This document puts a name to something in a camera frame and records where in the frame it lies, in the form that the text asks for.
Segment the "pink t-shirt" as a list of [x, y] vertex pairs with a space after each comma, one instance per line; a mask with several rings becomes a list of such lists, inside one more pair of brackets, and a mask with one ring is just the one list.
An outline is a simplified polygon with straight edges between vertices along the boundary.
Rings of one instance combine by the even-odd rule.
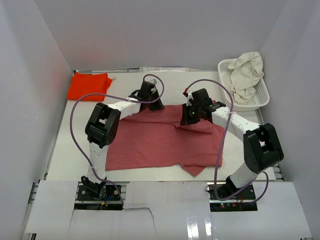
[[182, 106], [144, 110], [120, 120], [109, 146], [107, 171], [180, 165], [193, 177], [206, 167], [221, 167], [218, 151], [224, 128], [200, 120], [181, 125]]

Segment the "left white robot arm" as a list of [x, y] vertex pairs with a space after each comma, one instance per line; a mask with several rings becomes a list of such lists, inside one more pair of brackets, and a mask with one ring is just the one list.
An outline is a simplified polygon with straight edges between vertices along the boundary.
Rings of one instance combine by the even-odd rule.
[[143, 81], [139, 90], [135, 90], [125, 101], [106, 105], [99, 102], [94, 107], [85, 127], [89, 142], [89, 168], [81, 182], [96, 200], [106, 195], [106, 161], [108, 148], [115, 140], [120, 120], [140, 113], [145, 109], [163, 110], [156, 88], [157, 81]]

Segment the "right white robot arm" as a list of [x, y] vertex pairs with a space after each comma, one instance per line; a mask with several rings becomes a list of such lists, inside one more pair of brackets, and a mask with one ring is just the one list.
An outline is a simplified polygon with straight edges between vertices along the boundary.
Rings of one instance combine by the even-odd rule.
[[232, 133], [243, 143], [243, 164], [231, 175], [225, 184], [208, 188], [220, 201], [236, 200], [243, 195], [259, 174], [284, 159], [284, 153], [275, 127], [270, 124], [258, 124], [232, 112], [222, 102], [213, 102], [206, 89], [189, 92], [183, 95], [186, 102], [182, 106], [181, 125], [197, 124], [205, 120], [224, 128], [225, 133]]

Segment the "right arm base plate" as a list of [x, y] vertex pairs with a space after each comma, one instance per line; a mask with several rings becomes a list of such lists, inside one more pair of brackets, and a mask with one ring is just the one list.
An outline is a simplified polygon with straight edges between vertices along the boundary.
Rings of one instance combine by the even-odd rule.
[[225, 201], [217, 199], [213, 184], [209, 184], [204, 190], [209, 194], [209, 205], [212, 213], [256, 212], [258, 210], [257, 203], [252, 203], [256, 199], [252, 185], [249, 185], [239, 194]]

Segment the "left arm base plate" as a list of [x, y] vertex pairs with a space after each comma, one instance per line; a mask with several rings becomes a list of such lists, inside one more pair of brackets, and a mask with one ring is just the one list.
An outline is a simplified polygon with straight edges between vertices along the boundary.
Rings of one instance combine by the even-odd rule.
[[100, 193], [95, 194], [83, 184], [80, 184], [77, 189], [77, 194], [74, 203], [75, 210], [88, 211], [121, 211], [123, 204], [120, 200], [119, 193], [125, 197], [125, 191], [122, 193], [122, 186], [117, 185], [117, 189], [112, 184], [107, 184], [102, 187]]

